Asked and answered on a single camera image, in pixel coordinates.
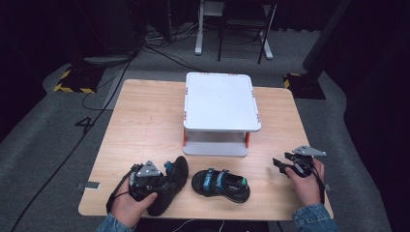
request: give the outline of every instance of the sleeve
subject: sleeve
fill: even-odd
[[[337,226],[323,204],[313,204],[297,210],[293,214],[298,232],[330,231],[337,232]]]
[[[105,219],[100,223],[96,232],[134,232],[135,230],[125,226],[117,218],[115,218],[111,213],[105,217]]]

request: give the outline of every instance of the sandal strap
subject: sandal strap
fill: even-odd
[[[223,191],[223,177],[229,170],[223,169],[217,177],[217,191]]]
[[[215,169],[210,167],[206,173],[204,184],[202,185],[205,191],[211,191],[212,175],[214,175]]]

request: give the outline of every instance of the dark background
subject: dark background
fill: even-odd
[[[178,12],[175,15],[182,15],[173,18],[174,24],[195,21],[191,14],[181,14],[189,10],[176,7],[183,6],[183,2],[171,1],[172,11]],[[321,70],[345,93],[346,127],[381,192],[392,229],[403,231],[404,216],[410,206],[410,183],[405,173],[409,156],[404,147],[409,137],[405,121],[410,111],[406,96],[410,51],[408,2],[278,1],[273,29],[323,31],[340,2],[348,2],[348,7],[333,25],[334,30],[322,40],[324,46],[316,48],[319,55],[310,62],[320,64]],[[91,27],[103,36],[101,19],[93,13],[95,2],[78,3]],[[49,73],[71,62],[75,55],[109,53],[93,35],[75,2],[60,0],[54,4],[45,0],[1,2],[0,141],[44,97],[42,82]],[[128,28],[134,26],[131,20],[124,19],[123,24]],[[130,29],[124,33],[134,40]],[[114,38],[112,42],[116,44],[116,40],[122,39]],[[67,50],[73,44],[75,50]]]

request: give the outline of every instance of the black shoe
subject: black shoe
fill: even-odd
[[[174,163],[166,162],[166,176],[136,177],[130,185],[130,195],[136,201],[156,192],[157,199],[147,209],[150,216],[160,216],[171,204],[175,195],[186,184],[189,175],[188,163],[184,157],[178,157]]]
[[[221,195],[236,203],[246,202],[250,196],[247,178],[228,172],[214,168],[197,172],[192,177],[192,188],[207,197]]]

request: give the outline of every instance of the yellow black tape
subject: yellow black tape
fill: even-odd
[[[289,83],[289,80],[288,80],[288,79],[286,79],[286,80],[283,82],[283,84],[284,84],[284,88],[285,88],[285,89],[289,89],[290,83]]]
[[[91,88],[79,88],[79,87],[74,88],[74,87],[67,86],[67,82],[69,82],[68,76],[70,76],[71,70],[72,70],[72,67],[68,67],[66,69],[66,71],[63,73],[60,80],[58,81],[57,85],[54,87],[54,92],[63,91],[67,93],[86,93],[86,94],[96,93],[97,90],[93,90]]]
[[[299,73],[289,73],[288,75],[291,75],[291,76],[302,76],[302,75],[299,74]]]

